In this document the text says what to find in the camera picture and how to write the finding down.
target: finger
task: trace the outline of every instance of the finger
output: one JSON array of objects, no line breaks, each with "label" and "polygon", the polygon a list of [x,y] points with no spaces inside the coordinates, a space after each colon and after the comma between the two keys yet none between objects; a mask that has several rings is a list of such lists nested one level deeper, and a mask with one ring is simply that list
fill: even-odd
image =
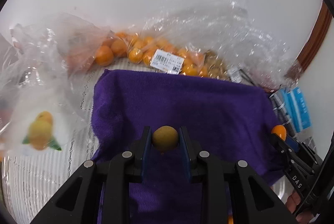
[{"label": "finger", "polygon": [[310,211],[306,211],[306,212],[302,212],[299,215],[297,215],[296,220],[300,223],[300,224],[307,224],[309,223],[312,219],[314,218],[314,216],[312,215],[312,213]]},{"label": "finger", "polygon": [[295,201],[293,200],[292,196],[288,197],[285,206],[288,208],[290,213],[293,213],[295,211],[297,205],[296,205]]},{"label": "finger", "polygon": [[294,200],[294,202],[296,203],[296,205],[300,204],[300,196],[298,195],[298,193],[294,190],[291,194],[292,199]]}]

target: small yellow fruit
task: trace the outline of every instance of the small yellow fruit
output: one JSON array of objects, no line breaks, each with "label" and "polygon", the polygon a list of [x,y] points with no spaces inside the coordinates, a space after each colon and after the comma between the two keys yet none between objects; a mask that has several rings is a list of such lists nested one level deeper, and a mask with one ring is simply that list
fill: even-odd
[{"label": "small yellow fruit", "polygon": [[191,66],[194,62],[190,58],[185,58],[183,61],[183,66]]},{"label": "small yellow fruit", "polygon": [[233,216],[228,216],[228,224],[233,224]]},{"label": "small yellow fruit", "polygon": [[180,57],[183,57],[183,58],[187,58],[188,52],[185,48],[181,48],[177,52],[177,55],[180,56]]},{"label": "small yellow fruit", "polygon": [[162,48],[165,52],[176,54],[177,53],[177,48],[173,44],[166,44]]},{"label": "small yellow fruit", "polygon": [[138,48],[133,48],[128,55],[130,62],[138,64],[143,58],[143,52]]},{"label": "small yellow fruit", "polygon": [[134,48],[138,48],[138,49],[142,49],[143,47],[145,47],[146,44],[143,40],[138,39],[135,44],[133,45]]},{"label": "small yellow fruit", "polygon": [[276,125],[273,129],[271,133],[275,133],[277,134],[280,139],[284,140],[287,138],[287,130],[285,129],[285,127],[283,125]]},{"label": "small yellow fruit", "polygon": [[162,126],[152,135],[152,144],[160,152],[175,149],[179,143],[179,134],[170,126]]},{"label": "small yellow fruit", "polygon": [[121,39],[116,39],[111,45],[111,51],[116,57],[126,57],[127,46]]},{"label": "small yellow fruit", "polygon": [[114,61],[114,54],[108,46],[101,46],[95,53],[96,64],[106,67]]},{"label": "small yellow fruit", "polygon": [[44,120],[44,121],[49,122],[51,125],[53,124],[52,115],[48,111],[43,111],[39,113],[35,120]]},{"label": "small yellow fruit", "polygon": [[181,74],[189,76],[198,76],[197,68],[194,65],[184,65],[181,70]]},{"label": "small yellow fruit", "polygon": [[144,43],[145,43],[145,45],[151,44],[151,43],[153,43],[153,41],[154,41],[153,37],[150,37],[150,36],[144,37]]},{"label": "small yellow fruit", "polygon": [[153,48],[148,49],[143,56],[143,62],[145,65],[147,65],[148,67],[151,64],[151,60],[156,52],[156,50],[158,49],[157,46],[154,46]]},{"label": "small yellow fruit", "polygon": [[158,46],[159,49],[162,49],[167,44],[169,44],[168,40],[165,38],[161,38],[158,40],[156,45]]},{"label": "small yellow fruit", "polygon": [[42,151],[52,137],[52,125],[44,120],[36,120],[30,124],[28,139],[34,149]]},{"label": "small yellow fruit", "polygon": [[125,32],[118,32],[118,33],[115,33],[115,35],[123,39],[125,39],[128,36],[128,34]]},{"label": "small yellow fruit", "polygon": [[203,66],[202,69],[199,71],[199,77],[208,77],[208,67]]},{"label": "small yellow fruit", "polygon": [[126,36],[126,40],[130,45],[133,45],[137,41],[137,39],[138,39],[137,34],[130,34]]}]

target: blue package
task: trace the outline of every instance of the blue package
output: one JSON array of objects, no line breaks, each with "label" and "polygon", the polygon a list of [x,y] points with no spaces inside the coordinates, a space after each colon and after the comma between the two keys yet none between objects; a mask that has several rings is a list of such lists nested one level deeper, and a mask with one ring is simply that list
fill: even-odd
[{"label": "blue package", "polygon": [[311,126],[310,116],[307,110],[303,93],[299,87],[289,93],[285,93],[285,104],[297,132]]}]

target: plastic bag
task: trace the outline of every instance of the plastic bag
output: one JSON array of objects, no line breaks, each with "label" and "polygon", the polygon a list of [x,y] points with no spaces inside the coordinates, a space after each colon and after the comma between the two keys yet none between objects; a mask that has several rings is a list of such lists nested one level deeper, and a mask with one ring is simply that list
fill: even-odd
[{"label": "plastic bag", "polygon": [[180,71],[185,75],[230,80],[229,70],[237,68],[262,87],[295,86],[297,79],[287,76],[295,59],[286,57],[285,43],[253,28],[243,3],[185,0],[169,4],[143,29],[134,33],[132,27],[117,35],[128,42],[133,63],[150,66],[161,49],[185,59]]},{"label": "plastic bag", "polygon": [[3,148],[27,155],[61,150],[88,123],[73,80],[91,67],[109,33],[68,14],[16,25],[12,36],[21,55],[0,75]]}]

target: purple towel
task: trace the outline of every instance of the purple towel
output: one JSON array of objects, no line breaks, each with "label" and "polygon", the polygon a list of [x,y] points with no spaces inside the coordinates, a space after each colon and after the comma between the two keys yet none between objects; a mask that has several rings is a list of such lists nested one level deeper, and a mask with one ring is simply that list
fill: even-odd
[{"label": "purple towel", "polygon": [[[160,73],[106,70],[94,90],[91,119],[100,141],[97,162],[112,159],[141,137],[186,126],[191,139],[222,160],[244,159],[272,185],[282,175],[280,155],[269,144],[279,124],[260,88]],[[130,184],[131,223],[199,223],[201,185],[187,182],[179,148],[152,148],[142,184]]]}]

